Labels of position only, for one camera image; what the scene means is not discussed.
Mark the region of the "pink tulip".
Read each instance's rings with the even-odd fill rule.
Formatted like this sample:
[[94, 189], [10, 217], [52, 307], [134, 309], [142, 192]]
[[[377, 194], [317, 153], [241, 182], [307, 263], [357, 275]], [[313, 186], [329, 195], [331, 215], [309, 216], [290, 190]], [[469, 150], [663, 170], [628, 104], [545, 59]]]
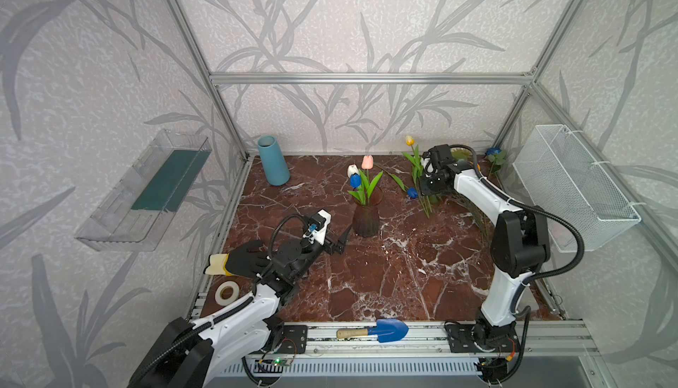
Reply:
[[371, 178], [369, 176], [369, 171], [374, 168], [374, 157], [367, 155], [363, 157], [363, 161], [360, 165], [360, 170], [358, 175], [361, 180], [361, 188], [359, 191], [362, 193], [362, 204], [369, 205], [371, 202], [371, 197], [374, 193], [374, 190], [378, 187], [378, 184], [383, 176], [383, 172], [379, 172], [376, 176]]

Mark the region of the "white tulip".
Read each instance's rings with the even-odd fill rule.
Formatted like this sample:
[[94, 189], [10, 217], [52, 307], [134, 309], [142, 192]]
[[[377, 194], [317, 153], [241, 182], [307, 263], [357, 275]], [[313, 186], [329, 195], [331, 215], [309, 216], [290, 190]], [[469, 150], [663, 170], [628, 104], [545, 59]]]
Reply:
[[356, 165], [349, 165], [347, 169], [347, 175], [351, 178], [353, 175], [360, 175], [360, 170]]

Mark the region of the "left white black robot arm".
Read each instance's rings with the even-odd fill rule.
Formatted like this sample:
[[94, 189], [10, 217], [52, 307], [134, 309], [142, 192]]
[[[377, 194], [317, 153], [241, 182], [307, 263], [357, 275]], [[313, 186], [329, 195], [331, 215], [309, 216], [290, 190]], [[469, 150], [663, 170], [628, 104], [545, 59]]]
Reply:
[[254, 280], [252, 292], [217, 312], [187, 321], [170, 322], [132, 374], [131, 387], [203, 387], [231, 363], [259, 351], [272, 351], [283, 341], [284, 322], [277, 313], [299, 291], [322, 253], [342, 254], [351, 232], [333, 241], [328, 237], [330, 216], [295, 217], [302, 235], [280, 248], [261, 240], [249, 241], [213, 266]]

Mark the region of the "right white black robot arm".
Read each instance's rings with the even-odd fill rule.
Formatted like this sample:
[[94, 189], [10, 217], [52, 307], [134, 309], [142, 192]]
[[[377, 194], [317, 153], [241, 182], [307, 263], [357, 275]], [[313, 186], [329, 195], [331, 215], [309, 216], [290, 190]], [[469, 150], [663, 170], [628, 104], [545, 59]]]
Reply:
[[[487, 343], [508, 334], [517, 318], [530, 314], [528, 308], [517, 308], [525, 289], [536, 280], [572, 271], [584, 258], [584, 238], [572, 223], [538, 206], [523, 204], [500, 190], [482, 174], [471, 147], [434, 146], [421, 153], [414, 165], [422, 195], [462, 195], [494, 225], [490, 242], [494, 276], [473, 329], [476, 342]], [[549, 221], [573, 235], [577, 250], [568, 264], [542, 272], [541, 266], [551, 256]]]

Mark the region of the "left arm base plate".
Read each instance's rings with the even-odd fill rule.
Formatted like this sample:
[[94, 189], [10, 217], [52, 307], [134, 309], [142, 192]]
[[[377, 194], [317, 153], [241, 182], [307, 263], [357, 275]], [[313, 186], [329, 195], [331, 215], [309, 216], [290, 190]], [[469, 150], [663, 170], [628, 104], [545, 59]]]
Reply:
[[273, 329], [263, 351], [276, 354], [303, 354], [307, 350], [309, 327], [283, 324]]

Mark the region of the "blue tulip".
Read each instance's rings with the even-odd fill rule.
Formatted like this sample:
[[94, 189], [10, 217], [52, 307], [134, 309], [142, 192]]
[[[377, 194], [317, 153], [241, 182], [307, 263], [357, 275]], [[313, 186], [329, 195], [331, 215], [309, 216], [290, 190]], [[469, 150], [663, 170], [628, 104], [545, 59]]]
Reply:
[[349, 194], [358, 202], [360, 205], [367, 204], [367, 194], [365, 193], [365, 186], [362, 181], [360, 174], [353, 174], [350, 177], [350, 184], [352, 190]]
[[390, 178], [397, 183], [397, 186], [411, 199], [418, 199], [418, 190], [406, 186], [406, 184], [395, 174], [390, 174]]

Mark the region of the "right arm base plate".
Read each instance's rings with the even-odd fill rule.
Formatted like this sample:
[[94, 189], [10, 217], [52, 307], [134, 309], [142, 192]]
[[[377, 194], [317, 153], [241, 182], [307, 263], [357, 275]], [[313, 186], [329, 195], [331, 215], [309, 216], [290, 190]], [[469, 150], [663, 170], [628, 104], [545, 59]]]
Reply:
[[462, 324], [448, 320], [443, 324], [452, 353], [515, 354], [520, 347], [516, 324], [491, 326], [484, 320]]

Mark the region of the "dark red glass vase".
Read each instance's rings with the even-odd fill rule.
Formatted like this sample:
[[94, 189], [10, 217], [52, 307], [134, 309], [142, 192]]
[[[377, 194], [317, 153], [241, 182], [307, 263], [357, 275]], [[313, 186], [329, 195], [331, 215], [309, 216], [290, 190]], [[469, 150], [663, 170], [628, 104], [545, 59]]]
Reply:
[[383, 194], [379, 188], [374, 191], [367, 205], [361, 204], [358, 199], [353, 198], [356, 208], [351, 227], [356, 235], [371, 238], [378, 234], [381, 225], [379, 206], [382, 199]]

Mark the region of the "yellow tulip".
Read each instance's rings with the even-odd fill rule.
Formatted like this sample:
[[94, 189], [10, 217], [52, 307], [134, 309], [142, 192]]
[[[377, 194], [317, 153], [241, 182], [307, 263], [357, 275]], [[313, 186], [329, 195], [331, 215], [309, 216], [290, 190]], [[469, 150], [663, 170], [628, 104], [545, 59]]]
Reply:
[[423, 176], [423, 165], [420, 156], [420, 150], [416, 145], [414, 138], [410, 135], [406, 135], [404, 138], [405, 144], [411, 149], [410, 152], [404, 152], [403, 155], [411, 162], [411, 177], [414, 189], [417, 194], [417, 199], [420, 202], [420, 205], [427, 218], [431, 217], [432, 206], [429, 199], [423, 194], [421, 181]]

